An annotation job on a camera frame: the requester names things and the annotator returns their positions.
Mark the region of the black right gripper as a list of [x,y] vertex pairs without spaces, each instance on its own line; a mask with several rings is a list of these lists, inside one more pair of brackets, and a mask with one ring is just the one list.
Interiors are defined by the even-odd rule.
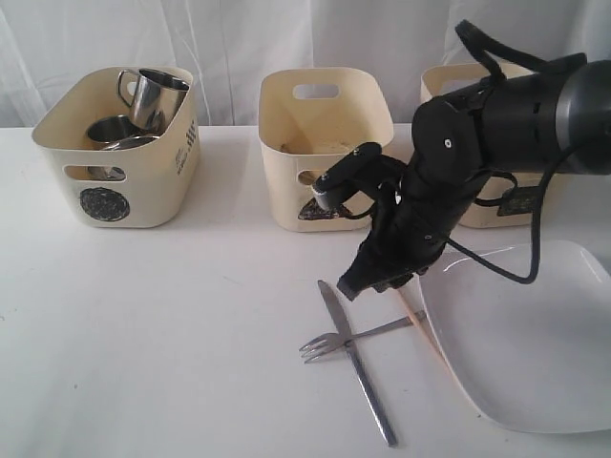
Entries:
[[458,187],[402,176],[395,190],[381,188],[369,234],[336,283],[354,301],[363,291],[399,289],[424,273],[441,255],[458,222]]

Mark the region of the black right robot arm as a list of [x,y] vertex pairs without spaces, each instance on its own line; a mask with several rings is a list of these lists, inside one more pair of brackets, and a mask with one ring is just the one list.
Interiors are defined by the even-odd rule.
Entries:
[[408,162],[368,142],[348,157],[348,182],[373,199],[372,225],[338,289],[349,299],[425,273],[494,175],[610,171],[610,64],[476,84],[421,105]]

